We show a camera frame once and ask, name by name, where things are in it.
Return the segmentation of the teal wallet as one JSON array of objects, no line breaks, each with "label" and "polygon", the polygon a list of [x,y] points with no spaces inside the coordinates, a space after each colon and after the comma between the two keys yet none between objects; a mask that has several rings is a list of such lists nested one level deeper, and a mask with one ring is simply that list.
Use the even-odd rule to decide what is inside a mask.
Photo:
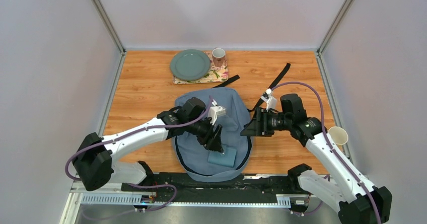
[{"label": "teal wallet", "polygon": [[237,149],[232,146],[223,145],[223,152],[210,152],[207,162],[214,165],[233,168],[237,156]]}]

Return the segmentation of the blue-grey backpack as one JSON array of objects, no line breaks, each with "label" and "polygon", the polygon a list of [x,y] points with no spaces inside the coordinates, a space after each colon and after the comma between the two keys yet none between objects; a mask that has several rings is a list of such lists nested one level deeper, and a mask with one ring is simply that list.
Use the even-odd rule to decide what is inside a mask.
[{"label": "blue-grey backpack", "polygon": [[189,177],[200,182],[222,182],[241,174],[249,160],[252,138],[241,136],[250,122],[247,109],[236,90],[227,85],[238,80],[236,75],[211,89],[193,91],[177,98],[175,105],[189,109],[192,98],[206,104],[212,97],[225,113],[204,117],[186,127],[182,135],[172,138],[178,160]]}]

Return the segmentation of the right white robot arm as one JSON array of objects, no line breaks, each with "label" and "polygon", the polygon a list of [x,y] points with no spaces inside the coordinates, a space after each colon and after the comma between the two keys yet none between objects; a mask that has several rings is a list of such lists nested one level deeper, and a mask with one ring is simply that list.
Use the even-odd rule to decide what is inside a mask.
[{"label": "right white robot arm", "polygon": [[281,96],[282,111],[271,90],[262,94],[266,108],[256,107],[242,136],[271,137],[276,131],[289,131],[329,171],[334,182],[318,175],[306,164],[288,170],[287,186],[293,193],[310,192],[331,207],[341,223],[386,223],[390,217],[392,194],[367,179],[343,154],[332,136],[315,117],[308,117],[297,94]]}]

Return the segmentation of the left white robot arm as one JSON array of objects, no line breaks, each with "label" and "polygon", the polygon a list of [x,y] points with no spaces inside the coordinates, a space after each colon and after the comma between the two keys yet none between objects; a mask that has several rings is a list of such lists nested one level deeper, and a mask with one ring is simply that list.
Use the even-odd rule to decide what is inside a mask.
[{"label": "left white robot arm", "polygon": [[82,182],[87,191],[97,190],[107,183],[125,182],[135,184],[141,191],[148,191],[154,184],[148,169],[142,164],[125,163],[120,159],[141,147],[184,133],[196,136],[206,150],[222,153],[222,126],[217,120],[225,114],[225,107],[213,98],[205,104],[193,97],[183,106],[163,111],[132,129],[105,136],[90,133],[67,160],[65,173],[69,178]]}]

